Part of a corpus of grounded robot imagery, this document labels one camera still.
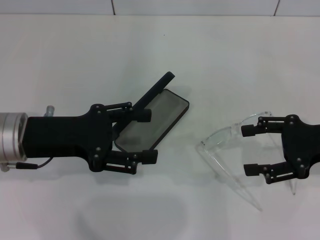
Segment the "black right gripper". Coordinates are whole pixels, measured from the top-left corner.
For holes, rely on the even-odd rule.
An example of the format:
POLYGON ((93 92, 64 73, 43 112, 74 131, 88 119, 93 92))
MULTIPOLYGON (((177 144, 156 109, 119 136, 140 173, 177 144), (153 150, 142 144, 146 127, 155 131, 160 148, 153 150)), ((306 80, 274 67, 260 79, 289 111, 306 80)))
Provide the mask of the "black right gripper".
POLYGON ((258 134, 281 134, 282 149, 287 162, 276 164, 244 164, 248 177, 263 175, 270 185, 291 179, 306 179, 313 165, 320 162, 320 126, 303 122, 297 115, 285 118, 259 118, 257 124, 241 126, 243 137, 258 134))

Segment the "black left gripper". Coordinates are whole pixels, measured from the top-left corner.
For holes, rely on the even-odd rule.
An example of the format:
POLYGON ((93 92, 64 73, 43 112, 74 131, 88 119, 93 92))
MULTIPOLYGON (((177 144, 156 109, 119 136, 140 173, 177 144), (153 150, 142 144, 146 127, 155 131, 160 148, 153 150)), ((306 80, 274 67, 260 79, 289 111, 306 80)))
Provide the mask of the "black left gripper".
POLYGON ((27 158, 84 159, 92 172, 103 171, 112 148, 112 120, 102 105, 80 116, 29 117, 23 135, 27 158))

